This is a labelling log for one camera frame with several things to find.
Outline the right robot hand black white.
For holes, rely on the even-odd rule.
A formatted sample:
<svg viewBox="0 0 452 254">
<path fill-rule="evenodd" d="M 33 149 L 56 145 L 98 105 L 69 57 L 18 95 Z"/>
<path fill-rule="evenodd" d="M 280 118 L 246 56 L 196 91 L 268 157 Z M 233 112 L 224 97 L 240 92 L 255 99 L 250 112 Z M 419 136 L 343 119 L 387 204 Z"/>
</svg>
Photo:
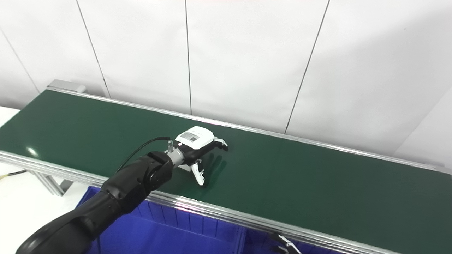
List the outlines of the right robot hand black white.
<svg viewBox="0 0 452 254">
<path fill-rule="evenodd" d="M 278 242 L 278 245 L 273 246 L 273 251 L 280 254 L 302 254 L 300 250 L 289 241 L 286 237 L 280 234 L 271 234 L 271 238 Z"/>
</svg>

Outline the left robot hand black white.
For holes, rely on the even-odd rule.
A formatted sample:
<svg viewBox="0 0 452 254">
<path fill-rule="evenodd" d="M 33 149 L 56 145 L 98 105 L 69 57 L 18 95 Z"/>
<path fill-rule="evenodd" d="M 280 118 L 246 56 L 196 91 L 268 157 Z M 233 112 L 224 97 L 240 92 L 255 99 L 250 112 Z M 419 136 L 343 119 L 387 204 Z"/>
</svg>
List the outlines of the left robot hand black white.
<svg viewBox="0 0 452 254">
<path fill-rule="evenodd" d="M 192 172 L 200 186 L 205 183 L 203 170 L 199 169 L 201 157 L 214 148 L 229 150 L 223 139 L 215 137 L 212 131 L 199 126 L 194 126 L 178 135 L 172 147 L 173 151 L 168 155 L 174 157 L 174 165 Z"/>
</svg>

